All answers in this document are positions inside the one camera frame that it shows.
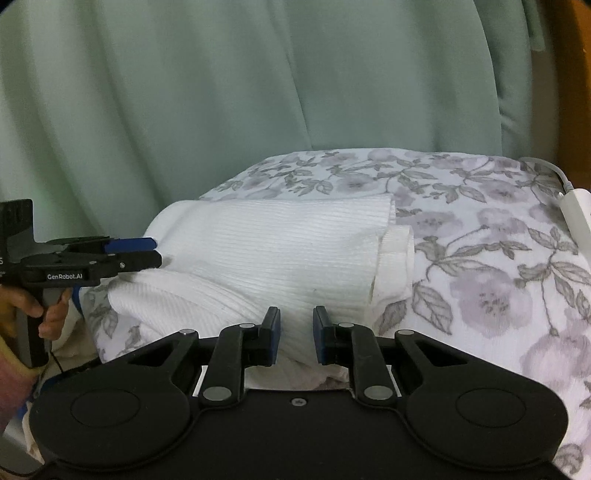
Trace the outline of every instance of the pink sleeve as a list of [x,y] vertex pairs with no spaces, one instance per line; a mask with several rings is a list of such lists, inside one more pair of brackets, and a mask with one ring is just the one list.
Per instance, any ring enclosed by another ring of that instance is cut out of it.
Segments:
[[23,365],[0,336],[0,434],[26,402],[42,370]]

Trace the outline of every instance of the mint green curtain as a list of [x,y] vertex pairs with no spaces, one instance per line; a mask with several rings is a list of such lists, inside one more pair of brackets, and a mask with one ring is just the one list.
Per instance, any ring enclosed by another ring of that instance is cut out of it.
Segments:
[[33,198],[39,240],[132,236],[270,155],[528,155],[538,21],[534,0],[18,0],[0,199]]

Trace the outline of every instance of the white cord controller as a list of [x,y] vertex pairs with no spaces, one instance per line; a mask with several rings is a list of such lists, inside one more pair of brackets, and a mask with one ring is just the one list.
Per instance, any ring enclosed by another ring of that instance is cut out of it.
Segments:
[[579,251],[591,265],[591,192],[571,190],[558,200],[558,205]]

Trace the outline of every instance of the metal screw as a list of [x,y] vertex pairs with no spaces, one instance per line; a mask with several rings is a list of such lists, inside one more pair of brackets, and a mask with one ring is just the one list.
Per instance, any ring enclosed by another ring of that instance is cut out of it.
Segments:
[[203,396],[210,401],[223,401],[232,396],[232,391],[226,387],[209,387],[205,389]]
[[305,398],[292,398],[291,399],[291,404],[294,407],[303,407],[304,405],[306,405],[308,402],[306,401]]
[[372,385],[371,387],[366,388],[363,391],[363,394],[366,397],[371,398],[371,400],[387,400],[394,395],[394,392],[383,385]]

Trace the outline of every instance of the round black pad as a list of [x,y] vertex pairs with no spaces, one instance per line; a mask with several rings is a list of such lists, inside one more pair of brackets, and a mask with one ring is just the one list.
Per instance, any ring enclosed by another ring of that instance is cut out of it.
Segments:
[[551,461],[568,416],[545,386],[490,364],[438,368],[408,398],[406,417],[430,449],[503,470]]
[[508,427],[525,415],[525,405],[517,395],[496,388],[464,393],[456,408],[465,420],[480,427]]
[[35,402],[30,425],[44,457],[102,469],[154,457],[190,418],[189,399],[166,374],[123,364],[55,385]]
[[103,388],[75,399],[72,416],[87,427],[115,427],[134,418],[140,407],[141,400],[133,393]]

